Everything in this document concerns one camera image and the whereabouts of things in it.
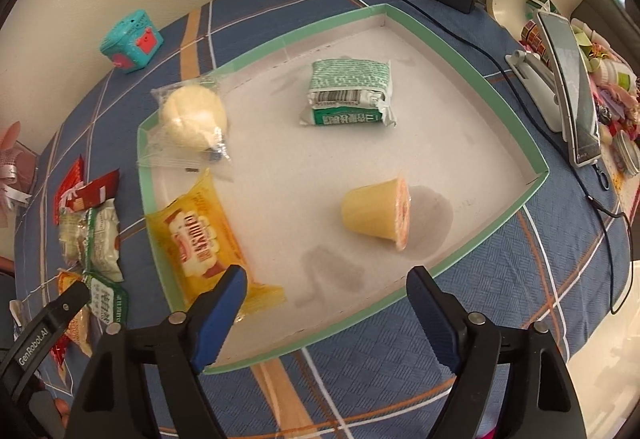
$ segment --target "blue gripper pad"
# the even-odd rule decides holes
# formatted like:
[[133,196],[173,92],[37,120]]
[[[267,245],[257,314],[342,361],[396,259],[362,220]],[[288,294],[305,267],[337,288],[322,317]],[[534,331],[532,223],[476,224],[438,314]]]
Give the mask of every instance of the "blue gripper pad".
[[444,293],[423,266],[406,277],[406,297],[441,364],[459,374],[466,342],[466,311],[451,294]]
[[198,296],[189,309],[188,328],[193,346],[191,365],[197,373],[216,361],[244,302],[246,288],[244,269],[231,265],[212,291]]

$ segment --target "pink bunny ear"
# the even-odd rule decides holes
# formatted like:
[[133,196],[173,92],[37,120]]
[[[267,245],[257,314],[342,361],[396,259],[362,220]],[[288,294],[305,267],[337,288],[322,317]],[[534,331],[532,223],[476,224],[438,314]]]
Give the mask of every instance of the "pink bunny ear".
[[0,130],[0,150],[9,150],[14,147],[20,135],[20,121],[13,123],[8,129]]

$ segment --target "blue toy container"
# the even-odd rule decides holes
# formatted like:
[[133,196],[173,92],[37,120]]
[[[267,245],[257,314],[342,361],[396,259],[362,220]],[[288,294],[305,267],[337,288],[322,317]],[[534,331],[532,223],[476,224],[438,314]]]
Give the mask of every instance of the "blue toy container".
[[146,12],[138,9],[111,29],[100,44],[100,52],[114,67],[133,72],[146,67],[163,41]]

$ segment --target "black cable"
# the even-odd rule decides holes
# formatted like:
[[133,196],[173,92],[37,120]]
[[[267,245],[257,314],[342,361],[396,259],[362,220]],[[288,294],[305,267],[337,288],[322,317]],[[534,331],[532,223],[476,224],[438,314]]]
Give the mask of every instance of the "black cable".
[[529,121],[535,127],[535,129],[538,130],[538,132],[540,132],[542,137],[544,137],[546,139],[546,141],[562,156],[562,159],[567,163],[567,166],[569,167],[569,170],[571,170],[572,174],[575,177],[575,180],[580,185],[580,188],[581,188],[582,192],[584,193],[587,201],[591,205],[591,208],[593,209],[593,211],[594,211],[594,213],[596,215],[596,218],[600,222],[600,227],[602,228],[602,231],[604,232],[604,238],[605,238],[605,241],[606,241],[606,244],[607,244],[607,255],[608,255],[608,258],[609,258],[609,268],[610,268],[609,310],[610,310],[611,314],[618,313],[618,311],[620,311],[620,309],[622,308],[622,306],[626,302],[626,299],[628,298],[628,296],[629,296],[629,294],[631,292],[631,287],[633,286],[633,281],[634,281],[634,268],[633,268],[633,266],[631,266],[631,283],[629,284],[629,289],[626,292],[625,297],[623,298],[622,302],[620,303],[618,309],[614,309],[613,308],[613,305],[614,305],[613,255],[612,255],[612,252],[611,252],[611,244],[609,242],[609,234],[607,233],[607,228],[606,228],[606,226],[604,224],[604,221],[602,220],[602,218],[601,218],[601,216],[600,216],[600,214],[598,212],[605,213],[606,215],[612,216],[613,218],[622,218],[623,217],[625,219],[626,235],[627,235],[628,240],[629,240],[629,262],[631,262],[633,260],[633,239],[631,237],[631,223],[629,222],[629,219],[628,219],[628,216],[626,216],[626,213],[622,210],[622,207],[621,207],[621,211],[619,213],[612,213],[609,210],[607,210],[599,201],[594,199],[589,194],[589,191],[587,190],[587,187],[585,186],[584,182],[582,181],[582,179],[578,175],[578,172],[574,169],[573,166],[571,166],[568,163],[568,157],[564,154],[564,152],[562,151],[562,148],[558,145],[558,143],[556,143],[556,141],[548,133],[546,133],[546,130],[544,130],[539,125],[539,123],[535,120],[533,115],[528,111],[527,107],[524,104],[523,99],[520,97],[518,91],[516,90],[515,86],[511,82],[511,80],[508,77],[507,73],[504,71],[502,66],[495,60],[495,58],[493,56],[491,56],[491,54],[489,54],[487,51],[485,51],[481,47],[478,47],[473,42],[470,42],[469,40],[466,40],[466,38],[463,38],[462,36],[459,36],[458,34],[456,34],[455,32],[451,31],[450,29],[444,27],[444,25],[441,24],[440,22],[438,22],[433,16],[428,14],[425,10],[423,10],[419,6],[415,5],[410,0],[401,0],[401,1],[404,2],[405,4],[411,6],[413,9],[415,9],[420,14],[424,15],[425,17],[427,17],[431,22],[436,24],[440,29],[442,29],[444,32],[446,32],[449,36],[455,38],[456,40],[458,40],[459,42],[463,43],[464,45],[467,45],[467,46],[471,47],[472,49],[476,50],[477,52],[479,52],[483,56],[485,56],[489,61],[491,61],[491,63],[494,64],[494,66],[500,71],[502,77],[505,79],[505,81],[509,85],[511,91],[513,92],[513,96],[518,101],[518,104],[520,105],[520,107],[524,111],[524,114],[527,116],[527,119],[529,119]]

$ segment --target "metal bolt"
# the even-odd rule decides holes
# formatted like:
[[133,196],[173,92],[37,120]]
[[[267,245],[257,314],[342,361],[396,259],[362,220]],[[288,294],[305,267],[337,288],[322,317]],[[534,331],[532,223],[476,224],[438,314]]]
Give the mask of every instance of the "metal bolt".
[[544,334],[549,332],[549,326],[543,321],[537,321],[533,324],[533,328],[537,333]]
[[120,332],[121,329],[122,329],[122,325],[120,325],[117,322],[113,322],[107,325],[107,334],[110,334],[110,335],[117,334]]
[[171,323],[172,325],[178,325],[186,319],[187,315],[185,313],[183,313],[182,311],[175,311],[175,313],[172,313],[171,316],[169,316],[169,323]]
[[474,325],[482,325],[485,323],[486,318],[482,313],[469,313],[469,321]]

